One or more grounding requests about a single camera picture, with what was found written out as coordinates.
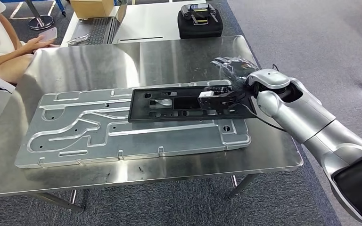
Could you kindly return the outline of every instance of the black bracket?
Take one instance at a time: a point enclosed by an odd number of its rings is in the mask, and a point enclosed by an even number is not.
[[[199,95],[208,90],[223,90],[202,102]],[[134,89],[128,122],[185,121],[254,118],[240,102],[256,114],[252,100],[231,86],[194,86]]]

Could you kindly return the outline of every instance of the black cable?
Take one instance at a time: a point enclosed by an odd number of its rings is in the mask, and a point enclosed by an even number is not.
[[[256,117],[258,120],[266,123],[268,126],[271,126],[271,127],[275,128],[275,129],[278,129],[278,130],[280,130],[282,132],[286,132],[284,129],[281,129],[280,127],[274,126],[273,124],[271,124],[271,123],[267,122],[266,120],[264,120],[264,119],[260,118],[259,116],[257,116],[257,114],[253,113],[252,110],[250,110],[250,108],[248,106],[246,106],[245,104],[240,103],[240,102],[233,102],[233,103],[244,106],[254,117]]]
[[[278,70],[278,67],[277,67],[275,64],[272,64],[272,68],[273,68],[273,69],[275,68],[275,69],[277,69],[277,71],[279,71],[279,70]]]

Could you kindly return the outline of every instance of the white table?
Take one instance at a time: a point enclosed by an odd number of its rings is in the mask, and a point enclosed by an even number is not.
[[[113,43],[178,40],[180,39],[177,25],[178,12],[183,5],[200,3],[206,3],[206,1],[171,1],[156,4],[128,5],[125,18]],[[110,16],[115,16],[118,9],[119,6],[115,6]],[[71,40],[78,20],[77,15],[73,13],[61,47],[67,47],[67,42]]]

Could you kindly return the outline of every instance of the laptop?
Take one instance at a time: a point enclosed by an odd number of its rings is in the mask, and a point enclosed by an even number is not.
[[[117,34],[127,11],[127,0],[119,1],[119,3],[120,6],[116,16],[90,18],[78,21],[71,39],[73,40],[86,34],[89,34],[90,38],[78,43],[76,46],[104,45],[113,43],[115,35]]]

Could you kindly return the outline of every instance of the screw hole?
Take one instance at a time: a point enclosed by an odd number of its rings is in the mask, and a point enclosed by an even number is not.
[[[226,132],[229,132],[231,130],[231,128],[229,126],[224,126],[222,129]]]

